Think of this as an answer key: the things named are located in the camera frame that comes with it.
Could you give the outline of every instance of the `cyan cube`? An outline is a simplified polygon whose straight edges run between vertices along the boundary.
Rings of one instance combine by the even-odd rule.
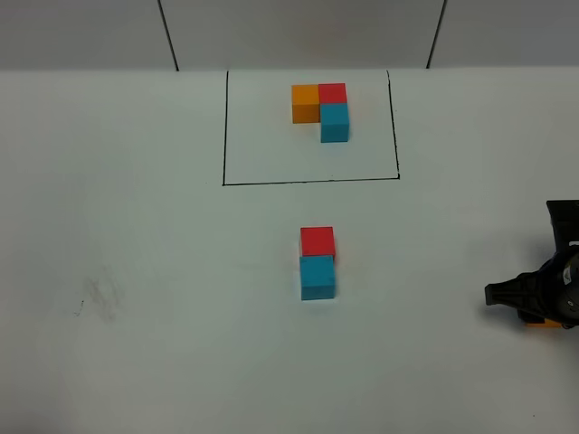
[[[350,117],[347,103],[321,104],[319,108],[322,143],[347,142],[350,138]]]
[[[299,257],[299,274],[302,300],[336,297],[336,273],[331,255]]]

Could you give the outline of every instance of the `black line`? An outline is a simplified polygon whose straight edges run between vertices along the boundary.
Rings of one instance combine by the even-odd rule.
[[[398,143],[396,142],[396,125],[394,124],[394,107],[392,105],[392,86],[390,85],[390,72],[386,70],[388,75],[388,98],[390,99],[390,118],[392,120],[392,136],[394,138],[394,153],[396,155],[396,171],[398,172],[398,179],[400,179],[400,162],[398,161]]]
[[[434,54],[434,49],[436,48],[436,42],[438,41],[438,33],[441,30],[442,18],[444,18],[444,13],[446,12],[446,2],[447,1],[448,0],[443,0],[443,2],[442,2],[441,16],[438,18],[438,24],[436,25],[436,32],[434,33],[434,40],[432,41],[431,53],[428,56],[428,62],[426,63],[426,69],[427,70],[429,70],[431,68],[432,55]]]
[[[223,186],[233,185],[281,185],[281,184],[322,184],[322,183],[359,183],[365,181],[396,181],[400,175],[394,178],[357,178],[357,179],[320,179],[312,181],[277,181],[272,183],[233,183],[223,184]]]
[[[225,164],[227,162],[227,114],[229,111],[229,70],[225,75],[225,133],[223,135],[223,184],[225,185]]]
[[[394,154],[396,155],[396,171],[398,176],[386,178],[355,178],[355,179],[322,179],[310,181],[277,181],[270,183],[225,183],[226,161],[227,161],[227,119],[229,111],[229,70],[225,76],[225,132],[223,134],[223,183],[222,186],[239,186],[239,185],[283,185],[283,184],[322,184],[322,183],[355,183],[367,181],[400,181],[400,163],[398,161],[398,145],[396,142],[396,127],[394,125],[394,108],[392,106],[392,88],[390,85],[390,72],[388,75],[388,98],[390,99],[390,119],[392,120],[392,134],[394,138]]]
[[[163,25],[165,26],[166,39],[169,42],[169,48],[171,49],[171,55],[173,56],[173,63],[175,64],[175,70],[179,71],[179,64],[177,63],[177,58],[175,56],[175,49],[173,48],[173,42],[171,41],[171,35],[169,34],[169,27],[166,25],[165,12],[163,11],[163,5],[161,5],[161,0],[157,0],[159,5],[159,12],[161,13],[161,19],[163,20]]]

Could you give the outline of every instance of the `orange cube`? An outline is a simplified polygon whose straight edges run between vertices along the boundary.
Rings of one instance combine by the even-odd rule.
[[[294,124],[319,122],[317,84],[298,84],[291,87],[291,115]]]

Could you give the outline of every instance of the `block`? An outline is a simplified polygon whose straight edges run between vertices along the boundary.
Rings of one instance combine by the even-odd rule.
[[[350,138],[350,117],[347,104],[321,104],[322,143],[347,142]]]
[[[291,87],[291,116],[294,124],[319,122],[317,84],[297,84]]]
[[[301,256],[336,257],[334,229],[331,226],[301,228],[299,230]]]
[[[302,300],[336,297],[336,273],[331,256],[299,257],[299,275]]]
[[[320,104],[346,104],[346,84],[319,84],[319,103]]]

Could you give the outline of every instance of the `black rectangle outline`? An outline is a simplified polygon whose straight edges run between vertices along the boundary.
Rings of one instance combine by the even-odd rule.
[[[354,183],[362,181],[400,181],[400,161],[398,160],[398,143],[396,141],[396,126],[394,124],[394,107],[392,104],[392,85],[390,83],[390,72],[386,70],[388,77],[388,98],[390,99],[390,120],[392,121],[392,135],[394,139],[394,154],[396,156],[396,172],[398,176],[389,178],[357,178],[357,179],[322,179],[315,181],[277,181],[268,183],[232,183],[225,182],[227,172],[227,118],[229,112],[229,70],[225,75],[225,132],[223,133],[223,183],[222,186],[239,186],[239,185],[283,185],[283,184],[323,184],[323,183]]]

